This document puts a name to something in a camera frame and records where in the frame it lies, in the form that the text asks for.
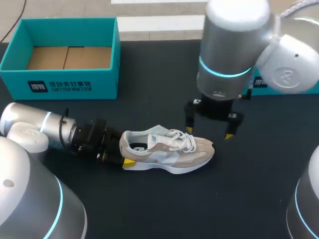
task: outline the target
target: sneaker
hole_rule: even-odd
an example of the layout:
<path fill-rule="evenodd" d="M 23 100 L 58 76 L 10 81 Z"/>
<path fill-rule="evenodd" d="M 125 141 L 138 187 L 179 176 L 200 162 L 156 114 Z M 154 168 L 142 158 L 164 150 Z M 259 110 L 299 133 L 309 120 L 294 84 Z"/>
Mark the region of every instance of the sneaker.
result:
<path fill-rule="evenodd" d="M 126 170 L 165 169 L 173 174 L 204 166 L 214 155 L 212 142 L 160 125 L 146 131 L 123 133 L 120 151 Z"/>

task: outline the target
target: shoe insole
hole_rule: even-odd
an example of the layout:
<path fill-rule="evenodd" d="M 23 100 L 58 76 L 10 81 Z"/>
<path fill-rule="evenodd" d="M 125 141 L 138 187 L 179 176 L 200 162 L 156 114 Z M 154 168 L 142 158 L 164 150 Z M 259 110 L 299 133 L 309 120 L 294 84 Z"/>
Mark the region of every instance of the shoe insole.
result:
<path fill-rule="evenodd" d="M 131 143 L 130 144 L 131 149 L 135 151 L 145 151 L 148 148 L 147 143 Z"/>

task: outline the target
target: teal cardboard box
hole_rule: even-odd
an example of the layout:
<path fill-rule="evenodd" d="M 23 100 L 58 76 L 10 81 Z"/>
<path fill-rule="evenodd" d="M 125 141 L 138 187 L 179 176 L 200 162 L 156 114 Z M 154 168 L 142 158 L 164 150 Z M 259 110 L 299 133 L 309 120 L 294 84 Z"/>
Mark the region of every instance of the teal cardboard box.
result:
<path fill-rule="evenodd" d="M 252 96 L 285 95 L 282 92 L 270 88 L 267 83 L 264 82 L 256 67 L 254 69 L 252 78 L 247 84 L 246 90 L 243 92 L 243 94 L 247 93 L 248 88 L 252 88 Z M 306 92 L 302 92 L 301 94 L 319 94 L 319 82 L 312 89 Z"/>
<path fill-rule="evenodd" d="M 116 18 L 22 19 L 0 64 L 15 100 L 115 99 Z"/>

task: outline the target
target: black mat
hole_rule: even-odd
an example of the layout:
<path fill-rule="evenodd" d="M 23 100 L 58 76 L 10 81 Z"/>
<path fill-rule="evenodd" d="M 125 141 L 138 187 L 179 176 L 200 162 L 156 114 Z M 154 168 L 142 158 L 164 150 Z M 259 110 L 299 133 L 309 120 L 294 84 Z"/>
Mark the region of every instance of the black mat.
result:
<path fill-rule="evenodd" d="M 0 53 L 6 45 L 0 45 Z M 96 117 L 118 130 L 156 124 L 184 130 L 196 96 L 199 41 L 122 42 L 114 101 L 24 101 L 79 124 Z M 0 111 L 11 102 L 0 82 Z M 224 141 L 226 124 L 196 118 L 195 135 L 215 142 L 214 161 L 185 175 L 122 171 L 52 150 L 45 165 L 82 200 L 88 239 L 288 239 L 286 208 L 319 145 L 319 96 L 265 96 L 236 104 L 245 121 Z"/>

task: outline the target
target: white shoelace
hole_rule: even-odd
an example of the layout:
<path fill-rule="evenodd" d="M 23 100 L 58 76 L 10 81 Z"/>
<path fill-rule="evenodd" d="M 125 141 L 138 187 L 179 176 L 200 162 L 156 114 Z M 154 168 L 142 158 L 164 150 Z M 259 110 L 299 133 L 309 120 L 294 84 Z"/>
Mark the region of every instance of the white shoelace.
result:
<path fill-rule="evenodd" d="M 189 135 L 188 133 L 183 133 L 182 131 L 179 131 L 177 129 L 171 129 L 169 134 L 176 134 L 171 139 L 171 145 L 173 144 L 174 140 L 181 139 L 183 140 L 183 144 L 180 147 L 177 148 L 170 148 L 170 151 L 178 151 L 183 150 L 184 153 L 193 153 L 196 151 L 197 146 L 193 135 Z"/>

